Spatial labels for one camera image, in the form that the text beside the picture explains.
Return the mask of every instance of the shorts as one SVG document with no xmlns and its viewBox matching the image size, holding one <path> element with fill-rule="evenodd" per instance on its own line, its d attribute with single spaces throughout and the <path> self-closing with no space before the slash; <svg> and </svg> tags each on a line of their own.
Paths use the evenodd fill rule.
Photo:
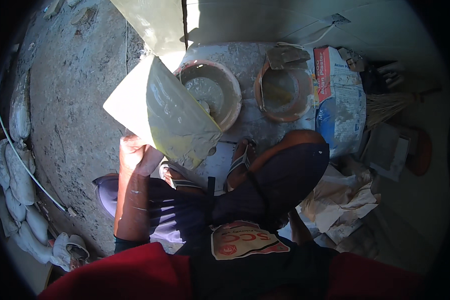
<svg viewBox="0 0 450 300">
<path fill-rule="evenodd" d="M 326 143 L 301 143 L 283 149 L 233 191 L 208 197 L 170 187 L 164 180 L 149 180 L 150 237 L 184 243 L 209 225 L 236 220 L 266 222 L 279 219 L 315 188 L 329 161 Z M 93 181 L 100 206 L 115 217 L 118 174 Z"/>
</svg>

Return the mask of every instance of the cable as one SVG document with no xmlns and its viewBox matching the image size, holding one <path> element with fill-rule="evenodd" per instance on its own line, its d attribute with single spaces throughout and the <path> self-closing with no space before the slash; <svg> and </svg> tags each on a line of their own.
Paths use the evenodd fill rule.
<svg viewBox="0 0 450 300">
<path fill-rule="evenodd" d="M 333 27 L 335 27 L 335 23 L 332 23 L 332 24 L 328 27 L 328 29 L 325 30 L 325 32 L 322 33 L 322 34 L 320 35 L 320 37 L 319 37 L 318 39 L 314 40 L 313 42 L 309 42 L 309 43 L 302 44 L 302 45 L 289 44 L 289 43 L 286 43 L 286 42 L 277 42 L 277 46 L 279 46 L 279 47 L 283 47 L 283 46 L 285 46 L 285 47 L 295 47 L 295 48 L 298 48 L 298 49 L 301 49 L 301 50 L 305 50 L 305 47 L 304 47 L 304 46 L 311 45 L 311 44 L 314 44 L 314 43 L 320 41 L 321 39 L 324 38 L 324 36 L 325 36 L 325 35 L 326 35 Z"/>
<path fill-rule="evenodd" d="M 30 175 L 30 177 L 33 179 L 33 181 L 35 181 L 35 183 L 42 189 L 42 191 L 53 201 L 53 203 L 55 203 L 55 205 L 57 207 L 59 207 L 61 210 L 66 211 L 65 207 L 63 207 L 60 203 L 57 202 L 57 200 L 55 200 L 52 195 L 50 195 L 48 193 L 48 191 L 43 188 L 43 186 L 38 182 L 37 178 L 35 178 L 35 176 L 30 172 L 30 170 L 28 169 L 28 167 L 25 165 L 24 161 L 22 160 L 22 158 L 20 157 L 20 155 L 18 154 L 17 150 L 15 149 L 15 146 L 13 145 L 13 141 L 9 136 L 9 133 L 7 132 L 7 130 L 5 129 L 5 125 L 3 124 L 3 120 L 2 120 L 2 116 L 0 115 L 0 124 L 2 125 L 2 129 L 3 132 L 5 133 L 6 139 L 8 140 L 8 142 L 10 143 L 10 146 L 12 146 L 12 150 L 13 152 L 15 152 L 15 155 L 18 157 L 18 159 L 21 162 L 21 165 L 25 168 L 25 170 L 28 172 L 28 174 Z"/>
</svg>

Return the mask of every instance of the sandal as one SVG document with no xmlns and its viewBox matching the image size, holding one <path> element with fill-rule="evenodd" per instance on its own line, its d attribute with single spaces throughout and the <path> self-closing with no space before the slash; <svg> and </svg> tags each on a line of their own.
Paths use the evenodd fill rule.
<svg viewBox="0 0 450 300">
<path fill-rule="evenodd" d="M 183 177 L 185 177 L 185 175 L 180 171 L 180 169 L 178 167 L 176 167 L 172 162 L 164 161 L 160 165 L 160 169 L 159 169 L 160 178 L 163 179 L 163 180 L 165 180 L 165 173 L 166 173 L 165 168 L 168 168 L 168 169 L 170 169 L 172 171 L 175 171 L 178 174 L 180 174 Z M 186 187 L 189 187 L 189 188 L 202 189 L 196 183 L 194 183 L 194 182 L 192 182 L 190 180 L 186 180 L 186 179 L 172 179 L 172 178 L 170 178 L 170 183 L 172 185 L 172 188 L 174 188 L 174 189 L 177 189 L 177 187 L 179 187 L 179 186 L 186 186 Z"/>
<path fill-rule="evenodd" d="M 244 136 L 244 137 L 239 139 L 240 142 L 243 141 L 243 140 L 247 140 L 248 141 L 248 143 L 246 144 L 246 147 L 245 147 L 245 152 L 243 153 L 242 156 L 240 156 L 239 158 L 235 159 L 232 162 L 232 165 L 230 166 L 230 170 L 228 171 L 228 174 L 226 175 L 226 178 L 228 178 L 228 175 L 230 175 L 230 173 L 232 173 L 232 171 L 234 171 L 240 165 L 245 165 L 247 170 L 250 167 L 250 160 L 249 160 L 249 157 L 247 156 L 247 153 L 248 153 L 248 150 L 249 150 L 249 145 L 252 144 L 251 147 L 257 147 L 257 143 L 250 136 Z M 237 143 L 235 145 L 235 149 L 233 150 L 232 157 L 235 156 L 235 153 L 237 152 L 238 148 L 239 148 L 239 143 Z M 225 193 L 231 192 L 231 190 L 228 190 L 228 181 L 227 181 L 227 179 L 225 179 L 225 183 L 223 184 L 223 191 Z"/>
</svg>

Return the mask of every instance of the person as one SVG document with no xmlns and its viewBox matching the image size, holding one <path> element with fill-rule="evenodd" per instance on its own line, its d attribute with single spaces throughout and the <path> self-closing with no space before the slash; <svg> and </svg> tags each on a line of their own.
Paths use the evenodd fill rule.
<svg viewBox="0 0 450 300">
<path fill-rule="evenodd" d="M 226 193 L 215 197 L 172 163 L 160 165 L 163 179 L 150 178 L 163 154 L 137 136 L 122 138 L 118 176 L 94 181 L 98 200 L 114 216 L 115 255 L 66 274 L 39 298 L 333 296 L 329 272 L 340 255 L 317 245 L 295 210 L 323 176 L 329 145 L 312 130 L 293 130 L 258 157 L 255 148 L 249 137 L 237 143 Z M 284 216 L 292 240 L 277 234 Z M 170 255 L 150 237 L 184 245 Z M 335 265 L 350 261 L 361 263 L 352 257 Z"/>
</svg>

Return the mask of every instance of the foot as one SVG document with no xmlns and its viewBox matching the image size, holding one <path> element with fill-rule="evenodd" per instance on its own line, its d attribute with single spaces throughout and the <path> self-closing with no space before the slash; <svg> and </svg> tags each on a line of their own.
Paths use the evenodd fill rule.
<svg viewBox="0 0 450 300">
<path fill-rule="evenodd" d="M 175 172 L 174 170 L 171 170 L 170 168 L 165 168 L 165 182 L 168 183 L 169 186 L 172 186 L 172 179 L 174 180 L 187 180 L 185 177 L 183 177 L 180 173 Z M 195 194 L 201 194 L 205 195 L 204 191 L 199 188 L 192 188 L 189 186 L 178 186 L 176 188 L 177 191 L 187 192 L 187 193 L 195 193 Z"/>
<path fill-rule="evenodd" d="M 255 152 L 255 147 L 253 147 L 252 144 L 249 143 L 249 141 L 246 139 L 241 140 L 236 145 L 238 149 L 235 151 L 232 161 L 235 161 L 245 153 L 245 148 L 247 147 L 247 144 L 248 150 L 246 156 L 248 157 L 250 164 L 253 163 L 253 161 L 257 158 L 257 153 Z M 248 171 L 247 167 L 244 164 L 241 164 L 228 175 L 227 177 L 228 191 L 236 189 L 242 182 L 244 182 L 247 179 L 247 171 Z"/>
</svg>

